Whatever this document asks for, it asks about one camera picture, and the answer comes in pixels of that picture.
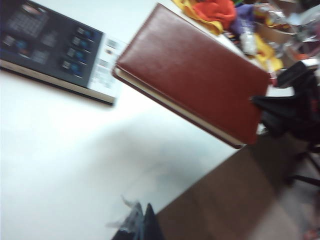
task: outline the wooden floor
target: wooden floor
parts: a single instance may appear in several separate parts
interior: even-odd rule
[[[261,136],[159,212],[167,240],[301,240],[320,226],[319,188],[287,186],[284,176],[319,178],[294,156],[305,144],[289,136]]]

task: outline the black object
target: black object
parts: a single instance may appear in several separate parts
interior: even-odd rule
[[[320,153],[320,92],[314,75],[318,63],[311,59],[312,67],[305,62],[297,62],[278,77],[280,87],[292,86],[294,96],[266,97],[254,96],[252,102],[263,110],[261,122],[273,137],[286,132],[294,137],[309,142],[308,151],[299,154],[308,157],[320,172],[320,166],[309,154]],[[303,181],[320,187],[320,180],[293,175],[286,179]]]
[[[309,145],[308,148],[309,150],[312,150],[312,152],[320,153],[320,146],[316,147],[315,145]],[[311,161],[315,169],[320,173],[320,166],[316,163],[315,159],[312,157],[312,155],[310,155],[308,151],[300,153],[298,157],[300,159],[307,157]],[[295,180],[320,187],[320,179],[314,179],[311,177],[301,176],[301,175],[292,175],[286,178],[286,182],[289,184],[291,184]]]
[[[102,102],[115,101],[119,83],[111,68],[122,43],[36,2],[0,1],[1,69]],[[111,41],[116,49],[108,55],[106,43]]]
[[[300,5],[303,9],[308,10],[320,4],[320,0],[300,0]]]
[[[148,203],[143,216],[137,203],[112,240],[165,240],[151,204]]]

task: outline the white table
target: white table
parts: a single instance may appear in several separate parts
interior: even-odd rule
[[[126,43],[156,4],[37,2]],[[125,85],[110,107],[4,71],[0,81],[3,240],[110,239],[106,224],[130,211],[121,195],[158,212],[236,151]]]

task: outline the brown leather book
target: brown leather book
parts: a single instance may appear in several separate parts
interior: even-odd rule
[[[256,141],[269,74],[157,4],[113,75],[235,148]]]

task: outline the red object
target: red object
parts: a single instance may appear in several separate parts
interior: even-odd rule
[[[234,147],[256,142],[261,110],[250,98],[266,94],[269,74],[161,4],[113,75]]]
[[[228,29],[236,18],[236,8],[231,0],[205,0],[192,6],[199,18],[208,22],[219,21]]]

